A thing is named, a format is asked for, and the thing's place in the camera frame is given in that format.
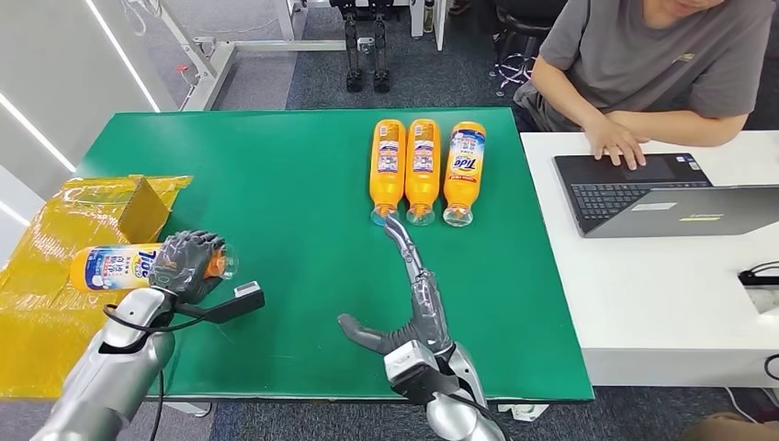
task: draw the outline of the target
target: tide bottle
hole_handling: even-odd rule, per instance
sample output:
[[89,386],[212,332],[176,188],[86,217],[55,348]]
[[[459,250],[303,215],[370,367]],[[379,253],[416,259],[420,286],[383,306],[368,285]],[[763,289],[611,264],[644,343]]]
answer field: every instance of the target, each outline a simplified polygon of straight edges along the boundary
[[417,119],[409,127],[406,146],[406,220],[429,225],[435,219],[433,204],[441,186],[441,135],[432,119]]
[[384,218],[398,216],[406,174],[406,129],[396,119],[383,119],[373,129],[370,154],[370,219],[384,226]]
[[[90,246],[73,256],[71,283],[80,291],[149,286],[149,271],[161,243]],[[232,278],[238,259],[229,245],[213,253],[205,277]]]
[[449,159],[446,162],[444,196],[448,204],[444,221],[464,227],[473,221],[471,206],[479,197],[481,168],[484,166],[484,127],[464,121],[452,129]]

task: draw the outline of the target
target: silver robotic arm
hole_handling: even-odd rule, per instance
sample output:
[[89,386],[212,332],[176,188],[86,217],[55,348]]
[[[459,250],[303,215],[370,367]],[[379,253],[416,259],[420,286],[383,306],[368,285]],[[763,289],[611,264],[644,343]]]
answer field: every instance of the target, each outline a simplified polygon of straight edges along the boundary
[[387,217],[385,233],[398,245],[412,288],[412,318],[383,333],[343,314],[346,337],[384,356],[392,390],[424,405],[427,421],[447,441],[511,441],[487,418],[487,400],[468,351],[449,336],[441,294],[402,224]]
[[[170,310],[162,291],[139,288],[114,313],[128,322],[151,326]],[[172,333],[148,334],[107,321],[65,380],[49,421],[31,439],[115,439],[135,417],[173,349]]]
[[[233,299],[213,308],[194,306],[221,281],[204,275],[223,245],[207,232],[179,232],[165,240],[150,271],[152,288],[134,289],[118,306],[104,307],[109,320],[65,379],[60,399],[33,441],[116,439],[157,376],[162,379],[174,351],[172,331],[202,321],[227,322],[265,306],[256,282],[239,286]],[[175,312],[195,320],[169,326]]]

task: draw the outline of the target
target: laptop keyboard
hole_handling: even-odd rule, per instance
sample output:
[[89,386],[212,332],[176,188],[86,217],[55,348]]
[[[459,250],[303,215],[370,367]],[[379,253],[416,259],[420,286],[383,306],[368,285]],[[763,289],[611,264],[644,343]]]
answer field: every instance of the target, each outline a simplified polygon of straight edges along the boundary
[[707,182],[652,184],[572,185],[581,217],[587,221],[607,220],[629,207],[652,188],[711,187]]

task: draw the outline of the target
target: laptop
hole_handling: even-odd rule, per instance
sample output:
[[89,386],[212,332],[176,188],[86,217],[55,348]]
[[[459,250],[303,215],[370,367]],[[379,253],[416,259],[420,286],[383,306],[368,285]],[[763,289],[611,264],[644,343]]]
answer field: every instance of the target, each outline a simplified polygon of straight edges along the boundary
[[735,235],[779,221],[779,186],[714,187],[690,153],[646,157],[635,171],[607,157],[555,157],[582,236]]

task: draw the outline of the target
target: robotic hand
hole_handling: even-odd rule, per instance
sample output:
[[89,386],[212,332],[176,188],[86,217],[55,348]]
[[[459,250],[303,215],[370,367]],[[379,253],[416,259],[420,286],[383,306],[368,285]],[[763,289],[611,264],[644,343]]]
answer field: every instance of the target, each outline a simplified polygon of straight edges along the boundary
[[511,441],[485,414],[487,400],[465,348],[449,336],[441,294],[433,273],[402,224],[387,217],[385,233],[398,245],[412,286],[412,318],[383,333],[366,328],[348,314],[338,317],[346,337],[384,356],[392,390],[426,407],[435,433],[449,441]]
[[[265,306],[256,282],[214,308],[194,306],[219,283],[204,278],[224,239],[208,232],[178,232],[165,239],[149,275],[151,288],[134,289],[103,312],[110,320],[95,334],[62,386],[62,395],[34,441],[115,439],[130,424],[154,379],[173,354],[172,331],[197,322],[227,322]],[[175,312],[195,320],[170,326]]]

